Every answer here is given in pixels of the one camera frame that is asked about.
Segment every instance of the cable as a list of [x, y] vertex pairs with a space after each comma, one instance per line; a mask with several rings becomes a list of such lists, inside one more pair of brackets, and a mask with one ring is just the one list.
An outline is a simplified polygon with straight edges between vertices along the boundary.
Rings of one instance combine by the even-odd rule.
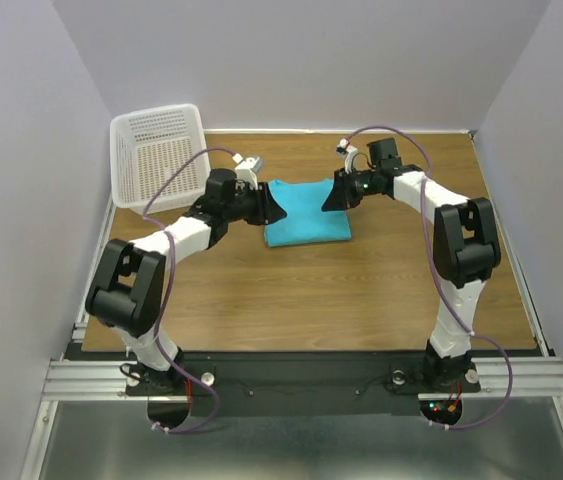
[[461, 391], [461, 383], [459, 383], [459, 382], [457, 381], [457, 385], [459, 386], [459, 393], [457, 394], [456, 400], [455, 400], [454, 403], [452, 404], [452, 408], [453, 408], [453, 409], [454, 409], [454, 408], [457, 408], [457, 405], [459, 405], [459, 401], [461, 400], [461, 393], [463, 393], [463, 392]]
[[457, 394], [459, 393], [460, 389], [461, 389], [461, 383], [459, 382], [459, 380], [457, 380], [456, 382], [454, 382], [452, 384], [452, 386], [450, 387], [450, 396], [448, 396], [448, 398], [445, 400], [445, 402], [443, 402], [443, 405], [446, 405], [450, 402], [452, 402], [452, 396], [454, 395], [454, 389], [458, 387], [458, 391]]
[[508, 388], [505, 392], [505, 396], [503, 397], [503, 400], [501, 401], [499, 406], [494, 410], [494, 412], [490, 413], [489, 415], [482, 418], [481, 420], [477, 420], [475, 422], [468, 423], [468, 424], [465, 424], [465, 425], [443, 425], [443, 424], [440, 424], [440, 423], [436, 424], [436, 425], [440, 425], [440, 426], [444, 427], [447, 430], [468, 430], [470, 428], [478, 427], [480, 425], [488, 423], [490, 420], [492, 420], [497, 415], [499, 415], [503, 411], [503, 409], [506, 407], [506, 405], [508, 404], [508, 401], [510, 400], [510, 396], [512, 395], [512, 382], [513, 382], [513, 377], [514, 377], [514, 374], [512, 372], [512, 363], [510, 362], [510, 357], [508, 357], [508, 354], [505, 352], [503, 347], [494, 338], [492, 338], [488, 335], [478, 335], [470, 327], [468, 327], [465, 324], [465, 322], [463, 320], [461, 320], [461, 318], [459, 317], [459, 314], [456, 312], [456, 310], [454, 309], [454, 307], [452, 306], [452, 304], [450, 303], [450, 301], [446, 297], [445, 293], [443, 293], [443, 289], [441, 288], [441, 282], [439, 280], [439, 277], [437, 276], [436, 268], [434, 267], [434, 260], [433, 260], [433, 257], [432, 257], [432, 245], [430, 244], [430, 233], [429, 233], [429, 228], [428, 228], [428, 220], [427, 220], [426, 214], [425, 214], [425, 206], [426, 206], [425, 185], [428, 181], [428, 177], [430, 177], [432, 175], [432, 160], [430, 160], [428, 153], [424, 150], [424, 148], [414, 138], [412, 138], [407, 133], [402, 132], [401, 130], [398, 130], [396, 128], [388, 127], [388, 126], [385, 126], [385, 125], [371, 125], [369, 127], [359, 128], [359, 129], [355, 130], [354, 132], [352, 132], [351, 134], [349, 134], [348, 136], [344, 137], [344, 139], [348, 142], [348, 145], [349, 145], [350, 140], [353, 137], [355, 137], [356, 135], [360, 134], [361, 132], [365, 132], [367, 130], [387, 130], [389, 132], [396, 133], [400, 137], [403, 137], [407, 141], [409, 141], [421, 153], [421, 155], [423, 155], [423, 159], [425, 160], [425, 163], [426, 163], [428, 169], [425, 171], [425, 175], [423, 176], [423, 179], [421, 180], [421, 195], [420, 195], [421, 222], [423, 224], [423, 242], [425, 243], [425, 251], [426, 251], [427, 258], [428, 258], [428, 267], [430, 268], [430, 274], [432, 275], [432, 281], [434, 282], [434, 286], [436, 287], [437, 292], [439, 293], [439, 298], [441, 298], [441, 301], [446, 306], [446, 308], [448, 309], [448, 311], [450, 312], [452, 317], [457, 321], [459, 326], [463, 329], [463, 331], [465, 331], [465, 333], [472, 336], [473, 338], [478, 338], [478, 339], [485, 340], [485, 341], [491, 343], [499, 351], [499, 353], [503, 357], [503, 360], [505, 361], [506, 366], [508, 367]]
[[172, 234], [170, 232], [168, 232], [166, 230], [166, 226], [163, 223], [161, 223], [160, 221], [158, 221], [155, 218], [148, 217], [148, 212], [150, 211], [150, 207], [152, 207], [152, 204], [155, 202], [155, 200], [157, 198], [159, 198], [159, 195], [161, 195], [163, 193], [163, 191], [168, 187], [168, 185], [170, 185], [170, 183], [172, 183], [172, 180], [177, 178], [181, 174], [181, 172], [183, 172], [183, 170], [185, 170], [185, 168], [188, 165], [190, 165], [192, 162], [194, 162], [197, 158], [199, 158], [201, 155], [204, 155], [204, 154], [209, 153], [209, 152], [226, 152], [226, 153], [229, 153], [231, 156], [236, 155], [236, 152], [230, 150], [229, 148], [225, 148], [225, 147], [209, 147], [209, 148], [205, 148], [203, 150], [198, 151], [197, 153], [192, 155], [188, 161], [186, 161], [183, 165], [181, 165], [181, 167], [179, 167], [179, 169], [176, 172], [174, 172], [174, 174], [170, 177], [170, 179], [163, 184], [163, 186], [157, 191], [157, 193], [154, 194], [154, 196], [150, 199], [148, 204], [143, 209], [143, 213], [141, 215], [143, 220], [148, 221], [148, 222], [156, 225], [157, 227], [159, 227], [159, 229], [161, 231], [163, 231], [163, 233], [165, 233], [166, 237], [168, 238], [168, 243], [170, 244], [170, 272], [168, 274], [168, 284], [167, 284], [167, 287], [166, 287], [166, 290], [165, 290], [165, 295], [163, 297], [163, 302], [161, 303], [161, 310], [159, 310], [159, 315], [157, 316], [157, 320], [154, 324], [154, 340], [155, 340], [155, 343], [157, 345], [157, 348], [159, 349], [159, 352], [161, 352], [161, 355], [163, 355], [163, 357], [170, 363], [172, 368], [174, 368], [177, 371], [177, 373], [182, 375], [188, 381], [190, 381], [190, 382], [198, 385], [199, 387], [203, 388], [204, 390], [206, 390], [208, 393], [210, 393], [210, 395], [212, 395], [212, 398], [214, 399], [214, 407], [212, 408], [212, 411], [210, 412], [210, 414], [207, 417], [205, 417], [199, 423], [196, 423], [196, 424], [190, 425], [190, 426], [186, 426], [186, 427], [177, 427], [177, 428], [162, 427], [158, 423], [154, 423], [152, 425], [152, 428], [157, 429], [157, 430], [161, 430], [162, 432], [168, 433], [168, 434], [170, 434], [170, 433], [193, 432], [193, 431], [198, 430], [199, 428], [203, 427], [204, 425], [206, 425], [208, 422], [210, 422], [217, 415], [217, 413], [219, 412], [219, 409], [221, 408], [221, 400], [219, 399], [219, 395], [217, 394], [217, 392], [212, 387], [206, 385], [201, 380], [196, 378], [194, 375], [189, 374], [183, 367], [180, 367], [179, 365], [177, 365], [174, 362], [174, 359], [170, 358], [168, 353], [165, 351], [165, 348], [163, 348], [163, 344], [161, 343], [161, 340], [159, 339], [159, 331], [161, 329], [161, 320], [163, 320], [163, 314], [165, 313], [165, 309], [168, 305], [168, 301], [170, 300], [170, 296], [172, 295], [172, 287], [174, 285], [174, 271], [176, 269], [176, 255], [175, 255], [174, 237], [172, 236]]
[[119, 365], [119, 371], [124, 377], [131, 378], [132, 380], [136, 380], [137, 382], [141, 382], [142, 378], [138, 373], [130, 372], [130, 368], [132, 365], [129, 363], [122, 363]]
[[187, 378], [185, 379], [185, 396], [188, 399], [188, 405], [192, 407], [192, 382]]

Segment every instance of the metal frame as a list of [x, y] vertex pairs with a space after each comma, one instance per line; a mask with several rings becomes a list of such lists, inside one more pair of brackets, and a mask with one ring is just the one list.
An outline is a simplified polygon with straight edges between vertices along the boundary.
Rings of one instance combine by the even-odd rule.
[[[504, 246], [508, 252], [517, 287], [526, 310], [530, 328], [544, 357], [512, 358], [515, 371], [513, 397], [552, 397], [557, 416], [563, 429], [563, 358], [549, 357], [548, 344], [545, 341], [541, 325], [521, 265], [510, 244], [507, 232], [499, 221], [495, 207], [495, 216], [499, 224]], [[107, 243], [116, 207], [112, 199], [108, 201], [105, 217], [92, 265], [88, 273], [89, 285], [103, 247]], [[74, 342], [82, 342], [85, 336], [89, 316], [85, 312], [86, 291], [75, 320], [72, 334]], [[476, 394], [464, 394], [465, 398], [501, 398], [507, 387], [507, 369], [503, 360], [498, 358], [475, 359], [480, 374], [482, 391]], [[35, 421], [34, 430], [21, 473], [21, 480], [37, 480], [41, 474], [44, 457], [50, 441], [52, 426], [56, 416], [58, 402], [66, 401], [146, 401], [143, 397], [125, 395], [125, 378], [119, 372], [121, 362], [74, 362], [55, 361], [48, 367], [48, 376], [42, 393], [41, 403]], [[439, 398], [433, 394], [420, 395], [421, 400]], [[151, 401], [181, 401], [184, 397], [151, 397]]]

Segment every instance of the white plastic basket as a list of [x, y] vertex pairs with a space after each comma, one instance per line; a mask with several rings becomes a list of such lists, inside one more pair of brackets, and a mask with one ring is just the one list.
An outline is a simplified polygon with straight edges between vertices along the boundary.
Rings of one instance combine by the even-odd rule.
[[[110, 124], [112, 201], [141, 213], [157, 190], [195, 152], [206, 148], [201, 117], [191, 104], [120, 115]], [[154, 202], [151, 212], [186, 207], [203, 194], [210, 161], [201, 155]]]

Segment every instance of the blue cloth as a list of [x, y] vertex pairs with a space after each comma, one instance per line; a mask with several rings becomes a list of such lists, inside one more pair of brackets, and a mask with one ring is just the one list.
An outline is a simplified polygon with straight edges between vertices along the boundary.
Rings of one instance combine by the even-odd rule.
[[321, 205], [332, 190], [333, 180], [316, 183], [285, 183], [273, 180], [270, 193], [288, 216], [264, 228], [269, 247], [350, 240], [346, 212], [322, 212]]

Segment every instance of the metal floor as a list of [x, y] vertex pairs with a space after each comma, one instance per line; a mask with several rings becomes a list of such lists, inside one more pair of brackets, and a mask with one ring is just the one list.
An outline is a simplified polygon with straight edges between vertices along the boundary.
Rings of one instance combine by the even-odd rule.
[[[463, 421], [500, 399], [468, 399]], [[60, 402], [44, 480], [563, 480], [551, 398], [513, 399], [486, 426], [445, 432], [389, 415], [218, 418], [204, 433], [151, 431], [142, 402]]]

